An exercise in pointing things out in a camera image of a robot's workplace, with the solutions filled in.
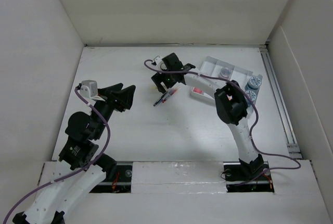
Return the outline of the pink capped marker tube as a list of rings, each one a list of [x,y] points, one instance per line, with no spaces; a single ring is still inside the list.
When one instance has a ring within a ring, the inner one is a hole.
[[[197,94],[204,94],[204,92],[202,90],[200,90],[199,88],[194,88],[193,92],[197,93]]]

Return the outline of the white compartment tray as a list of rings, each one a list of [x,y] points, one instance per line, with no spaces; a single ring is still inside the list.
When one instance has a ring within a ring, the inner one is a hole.
[[[252,71],[240,68],[238,66],[232,65],[225,61],[207,56],[201,67],[199,68],[201,73],[204,73],[211,77],[219,77],[227,79],[228,81],[235,80],[238,82],[242,90],[250,97],[251,101],[256,104],[258,94],[260,91],[260,86],[262,85],[263,76],[258,74],[255,76]],[[191,87],[190,95],[196,99],[199,99],[203,102],[215,105],[214,98],[212,98],[203,90],[197,87]],[[248,102],[247,108],[247,118],[253,114],[254,110],[251,104]]]

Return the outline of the clear paperclip jar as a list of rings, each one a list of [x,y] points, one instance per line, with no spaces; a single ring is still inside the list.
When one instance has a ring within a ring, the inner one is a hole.
[[[231,75],[232,75],[232,71],[227,67],[223,67],[220,70],[220,73],[219,73],[220,78],[224,78],[224,79],[227,79],[227,80],[230,79]]]

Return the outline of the blue round jar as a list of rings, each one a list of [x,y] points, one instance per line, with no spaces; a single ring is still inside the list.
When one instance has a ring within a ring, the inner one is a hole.
[[[261,76],[251,76],[246,84],[247,90],[258,90],[262,85]]]
[[[250,99],[246,99],[247,104],[251,105],[250,102],[253,102],[255,104],[256,100],[257,100],[257,94],[256,94],[256,92],[253,91],[253,90],[246,90],[245,93],[250,98]]]

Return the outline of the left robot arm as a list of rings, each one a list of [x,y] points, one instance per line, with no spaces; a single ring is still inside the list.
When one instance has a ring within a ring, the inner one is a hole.
[[[111,139],[108,121],[114,111],[131,109],[136,87],[118,83],[99,89],[96,81],[85,80],[75,87],[76,96],[90,108],[68,120],[68,139],[59,153],[52,177],[39,186],[32,205],[15,214],[13,223],[65,223],[88,193],[116,175],[117,161],[105,154]]]

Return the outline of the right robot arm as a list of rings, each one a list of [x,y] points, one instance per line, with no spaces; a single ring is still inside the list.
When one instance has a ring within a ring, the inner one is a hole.
[[[203,74],[192,64],[183,64],[175,53],[158,56],[150,62],[157,67],[151,79],[159,92],[165,93],[176,83],[182,83],[214,99],[217,115],[231,130],[238,149],[240,176],[234,181],[244,185],[257,179],[264,170],[264,160],[253,143],[247,119],[248,102],[239,84],[223,78],[226,83],[222,86],[216,82],[219,77]]]

